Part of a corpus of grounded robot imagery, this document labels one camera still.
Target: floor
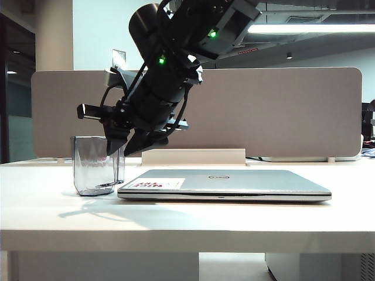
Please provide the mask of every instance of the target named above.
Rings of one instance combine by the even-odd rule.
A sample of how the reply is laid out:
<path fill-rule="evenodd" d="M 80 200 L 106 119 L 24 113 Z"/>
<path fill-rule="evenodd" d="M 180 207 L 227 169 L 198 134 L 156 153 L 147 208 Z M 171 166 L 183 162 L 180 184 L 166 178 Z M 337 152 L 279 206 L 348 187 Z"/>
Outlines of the floor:
<path fill-rule="evenodd" d="M 273 281 L 264 253 L 200 253 L 200 281 Z"/>

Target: sticker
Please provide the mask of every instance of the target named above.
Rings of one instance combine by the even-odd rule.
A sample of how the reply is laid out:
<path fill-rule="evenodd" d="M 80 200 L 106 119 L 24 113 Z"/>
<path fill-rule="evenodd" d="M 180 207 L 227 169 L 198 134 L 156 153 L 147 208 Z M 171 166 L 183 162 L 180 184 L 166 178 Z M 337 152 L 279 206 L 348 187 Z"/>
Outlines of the sticker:
<path fill-rule="evenodd" d="M 140 177 L 130 184 L 124 186 L 124 189 L 143 189 L 143 190 L 178 190 L 185 181 L 185 178 L 152 178 Z"/>

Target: green led light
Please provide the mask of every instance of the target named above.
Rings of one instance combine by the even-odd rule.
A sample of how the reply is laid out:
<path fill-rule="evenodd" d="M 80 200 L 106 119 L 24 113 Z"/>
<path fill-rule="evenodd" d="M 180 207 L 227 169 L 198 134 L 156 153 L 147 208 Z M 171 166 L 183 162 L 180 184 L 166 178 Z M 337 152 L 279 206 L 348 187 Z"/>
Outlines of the green led light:
<path fill-rule="evenodd" d="M 159 58 L 159 64 L 162 66 L 163 64 L 165 64 L 165 61 L 166 61 L 166 58 L 165 58 L 165 56 L 163 55 L 163 56 L 161 56 L 160 58 Z"/>
<path fill-rule="evenodd" d="M 215 38 L 217 36 L 217 32 L 216 30 L 214 29 L 211 29 L 210 33 L 209 33 L 209 37 L 210 38 Z"/>

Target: dell logo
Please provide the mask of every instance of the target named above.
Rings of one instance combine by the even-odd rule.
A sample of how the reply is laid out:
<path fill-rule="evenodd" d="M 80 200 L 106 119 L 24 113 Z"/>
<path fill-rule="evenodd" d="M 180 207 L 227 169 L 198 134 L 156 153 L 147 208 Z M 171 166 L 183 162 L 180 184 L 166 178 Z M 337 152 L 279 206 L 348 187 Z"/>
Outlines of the dell logo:
<path fill-rule="evenodd" d="M 209 178 L 214 180 L 226 180 L 229 179 L 229 176 L 209 176 Z"/>

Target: white wall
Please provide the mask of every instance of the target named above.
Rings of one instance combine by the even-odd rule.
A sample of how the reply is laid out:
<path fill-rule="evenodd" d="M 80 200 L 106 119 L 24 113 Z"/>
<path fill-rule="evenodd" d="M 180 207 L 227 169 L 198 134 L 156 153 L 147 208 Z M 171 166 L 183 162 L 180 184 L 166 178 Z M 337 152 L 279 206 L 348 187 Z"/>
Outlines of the white wall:
<path fill-rule="evenodd" d="M 290 60 L 272 67 L 357 67 L 363 76 L 362 101 L 375 99 L 375 48 L 316 57 L 307 60 Z"/>
<path fill-rule="evenodd" d="M 112 49 L 127 53 L 128 69 L 139 69 L 143 59 L 129 34 L 129 20 L 138 8 L 156 2 L 73 0 L 74 69 L 112 66 Z"/>

